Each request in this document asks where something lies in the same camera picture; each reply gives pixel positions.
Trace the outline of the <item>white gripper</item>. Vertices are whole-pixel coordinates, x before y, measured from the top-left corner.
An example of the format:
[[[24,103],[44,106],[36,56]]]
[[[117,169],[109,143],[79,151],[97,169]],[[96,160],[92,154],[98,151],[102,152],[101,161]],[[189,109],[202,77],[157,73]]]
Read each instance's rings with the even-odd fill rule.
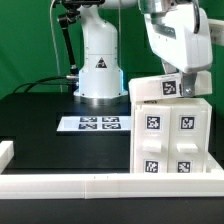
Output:
[[[205,11],[197,1],[144,1],[143,15],[149,44],[165,76],[183,72],[182,96],[194,97],[196,72],[209,69],[213,60]]]

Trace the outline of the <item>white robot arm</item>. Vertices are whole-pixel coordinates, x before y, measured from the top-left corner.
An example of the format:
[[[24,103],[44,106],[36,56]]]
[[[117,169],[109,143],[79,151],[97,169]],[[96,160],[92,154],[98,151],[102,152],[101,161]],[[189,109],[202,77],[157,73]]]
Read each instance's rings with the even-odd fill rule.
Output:
[[[211,45],[224,46],[224,19],[209,19],[198,0],[106,0],[103,7],[135,5],[144,15],[149,44],[165,73],[133,79],[125,90],[117,63],[117,30],[99,16],[96,6],[87,4],[81,8],[84,66],[74,97],[110,104],[126,97],[140,102],[210,94]]]

